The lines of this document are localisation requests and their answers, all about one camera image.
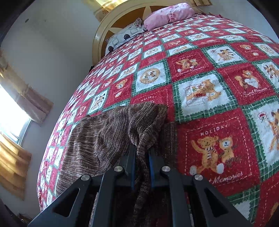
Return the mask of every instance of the red and white quilt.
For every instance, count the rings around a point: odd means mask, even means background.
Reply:
[[[38,176],[41,209],[56,197],[67,141],[86,114],[168,106],[178,169],[201,173],[254,226],[279,205],[279,45],[240,23],[196,16],[154,29],[104,57],[59,117]]]

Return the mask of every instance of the brown knit blanket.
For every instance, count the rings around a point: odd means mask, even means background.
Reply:
[[[117,194],[116,226],[158,226],[167,211],[168,195],[152,192],[146,153],[150,147],[176,167],[174,123],[165,123],[167,107],[140,103],[86,116],[74,128],[65,152],[57,192],[61,194],[83,174],[97,176],[116,166],[137,147],[135,191]]]

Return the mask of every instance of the metal screw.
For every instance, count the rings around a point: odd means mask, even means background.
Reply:
[[[122,166],[116,166],[116,167],[114,167],[114,171],[116,171],[116,172],[121,172],[123,170],[123,167]]]
[[[201,180],[203,179],[203,176],[202,176],[201,174],[196,174],[196,175],[195,175],[195,179],[196,179],[197,181],[201,181]]]
[[[84,174],[84,175],[81,176],[81,179],[83,181],[88,181],[90,179],[90,176],[88,174]]]
[[[164,172],[169,172],[170,171],[170,167],[169,166],[163,166],[162,167],[162,171],[164,171]]]

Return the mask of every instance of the sunlight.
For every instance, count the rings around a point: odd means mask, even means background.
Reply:
[[[0,107],[0,130],[19,137],[24,124],[30,118],[1,86]]]

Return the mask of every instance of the yellow headboard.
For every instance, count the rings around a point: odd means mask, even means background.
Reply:
[[[115,7],[105,16],[97,28],[92,46],[93,65],[96,65],[105,55],[106,39],[134,22],[137,18],[144,20],[156,10],[181,2],[188,3],[196,13],[202,12],[198,7],[193,6],[190,0],[128,0]]]

